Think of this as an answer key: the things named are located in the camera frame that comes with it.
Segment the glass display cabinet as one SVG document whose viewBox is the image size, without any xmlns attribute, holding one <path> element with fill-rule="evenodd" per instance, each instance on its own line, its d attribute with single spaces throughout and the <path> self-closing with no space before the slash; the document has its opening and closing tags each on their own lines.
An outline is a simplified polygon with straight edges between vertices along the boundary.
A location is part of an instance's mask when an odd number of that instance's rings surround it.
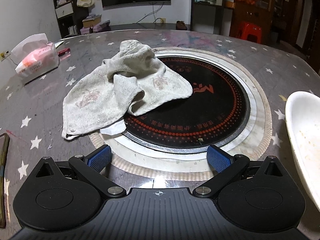
<svg viewBox="0 0 320 240">
<path fill-rule="evenodd" d="M 190 29 L 238 37 L 246 24 L 268 33 L 272 0 L 192 0 Z"/>
</svg>

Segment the dark shelf unit left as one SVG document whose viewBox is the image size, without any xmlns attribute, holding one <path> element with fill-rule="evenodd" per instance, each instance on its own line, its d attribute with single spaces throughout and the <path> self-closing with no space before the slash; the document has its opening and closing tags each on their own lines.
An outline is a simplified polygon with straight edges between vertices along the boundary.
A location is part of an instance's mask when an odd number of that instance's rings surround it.
<svg viewBox="0 0 320 240">
<path fill-rule="evenodd" d="M 88 8 L 77 6 L 77 0 L 53 0 L 61 37 L 81 34 Z"/>
</svg>

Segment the dirty white towel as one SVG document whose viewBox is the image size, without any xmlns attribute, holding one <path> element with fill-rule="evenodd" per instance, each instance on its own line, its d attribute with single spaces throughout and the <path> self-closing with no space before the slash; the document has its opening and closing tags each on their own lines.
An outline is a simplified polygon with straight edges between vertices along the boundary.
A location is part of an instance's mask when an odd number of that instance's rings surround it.
<svg viewBox="0 0 320 240">
<path fill-rule="evenodd" d="M 137 40 L 121 42 L 119 52 L 83 77 L 63 100 L 62 137 L 72 140 L 114 124 L 126 113 L 143 115 L 192 95 L 191 84 Z"/>
</svg>

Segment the phone at table edge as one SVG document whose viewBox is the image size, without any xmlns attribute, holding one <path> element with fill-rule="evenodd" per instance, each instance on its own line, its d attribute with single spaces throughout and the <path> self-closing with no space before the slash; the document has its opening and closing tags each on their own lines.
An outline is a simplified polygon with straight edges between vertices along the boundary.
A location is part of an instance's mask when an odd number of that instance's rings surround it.
<svg viewBox="0 0 320 240">
<path fill-rule="evenodd" d="M 1 229 L 6 226 L 5 219 L 5 204 L 4 204 L 4 171 L 7 162 L 7 153 L 9 147 L 10 138 L 7 133 L 1 134 L 0 137 L 0 226 Z"/>
</svg>

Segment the white ceramic bowl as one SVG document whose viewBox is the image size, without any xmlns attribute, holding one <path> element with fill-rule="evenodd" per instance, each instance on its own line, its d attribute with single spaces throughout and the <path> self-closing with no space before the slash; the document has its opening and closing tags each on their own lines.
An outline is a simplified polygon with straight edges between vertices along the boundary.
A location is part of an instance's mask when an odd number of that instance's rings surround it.
<svg viewBox="0 0 320 240">
<path fill-rule="evenodd" d="M 292 93 L 285 105 L 285 122 L 298 175 L 319 208 L 319 97 Z"/>
</svg>

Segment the grey star tablecloth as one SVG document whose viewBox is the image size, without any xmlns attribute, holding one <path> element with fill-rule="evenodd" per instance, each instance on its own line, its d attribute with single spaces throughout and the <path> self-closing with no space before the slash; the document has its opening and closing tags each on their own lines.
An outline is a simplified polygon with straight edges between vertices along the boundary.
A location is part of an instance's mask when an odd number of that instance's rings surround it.
<svg viewBox="0 0 320 240">
<path fill-rule="evenodd" d="M 10 239 L 20 225 L 12 208 L 14 197 L 26 177 L 43 156 L 67 160 L 76 153 L 94 150 L 89 137 L 65 141 L 62 132 L 62 102 L 71 88 L 103 59 L 115 55 L 121 41 L 139 40 L 153 48 L 184 47 L 211 51 L 244 66 L 263 88 L 272 112 L 272 135 L 266 155 L 276 155 L 297 184 L 297 173 L 285 121 L 279 118 L 285 101 L 295 91 L 319 94 L 319 75 L 300 57 L 268 46 L 221 35 L 178 30 L 124 30 L 67 39 L 70 55 L 44 79 L 26 86 L 10 80 L 1 89 L 1 132 L 10 137 L 5 166 L 6 227 L 1 239 Z"/>
</svg>

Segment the round black induction cooktop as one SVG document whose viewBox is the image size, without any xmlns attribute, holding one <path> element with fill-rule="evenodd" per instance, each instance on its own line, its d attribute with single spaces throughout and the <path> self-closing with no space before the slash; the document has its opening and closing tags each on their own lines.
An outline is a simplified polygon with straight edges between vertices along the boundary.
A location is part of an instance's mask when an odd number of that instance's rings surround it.
<svg viewBox="0 0 320 240">
<path fill-rule="evenodd" d="M 126 114 L 124 136 L 144 147 L 168 153 L 198 153 L 235 139 L 249 120 L 251 107 L 241 83 L 217 64 L 186 56 L 161 56 L 167 67 L 192 85 L 187 99 L 166 102 L 140 116 Z"/>
</svg>

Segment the pink tissue pack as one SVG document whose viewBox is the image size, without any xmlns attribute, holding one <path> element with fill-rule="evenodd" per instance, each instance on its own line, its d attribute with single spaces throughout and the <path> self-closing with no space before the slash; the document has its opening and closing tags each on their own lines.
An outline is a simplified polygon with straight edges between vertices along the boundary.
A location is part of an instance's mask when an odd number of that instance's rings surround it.
<svg viewBox="0 0 320 240">
<path fill-rule="evenodd" d="M 45 33 L 34 34 L 21 41 L 11 51 L 18 59 L 15 68 L 23 85 L 46 74 L 59 65 L 59 56 L 53 42 L 49 42 Z"/>
</svg>

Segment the stacked boxes by wall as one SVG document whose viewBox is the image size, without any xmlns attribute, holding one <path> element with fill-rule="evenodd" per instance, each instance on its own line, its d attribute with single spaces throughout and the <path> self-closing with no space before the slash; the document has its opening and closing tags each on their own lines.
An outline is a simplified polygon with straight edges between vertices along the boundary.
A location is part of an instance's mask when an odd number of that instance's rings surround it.
<svg viewBox="0 0 320 240">
<path fill-rule="evenodd" d="M 101 15 L 91 15 L 82 20 L 82 24 L 83 27 L 80 29 L 80 33 L 85 35 L 105 31 L 110 25 L 110 20 L 102 21 Z"/>
</svg>

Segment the red plastic stool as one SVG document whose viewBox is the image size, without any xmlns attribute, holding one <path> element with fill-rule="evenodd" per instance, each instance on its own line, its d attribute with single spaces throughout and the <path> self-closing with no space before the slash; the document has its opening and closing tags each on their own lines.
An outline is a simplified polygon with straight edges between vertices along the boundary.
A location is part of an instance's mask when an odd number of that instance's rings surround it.
<svg viewBox="0 0 320 240">
<path fill-rule="evenodd" d="M 254 23 L 241 21 L 236 32 L 236 38 L 261 44 L 262 28 Z"/>
</svg>

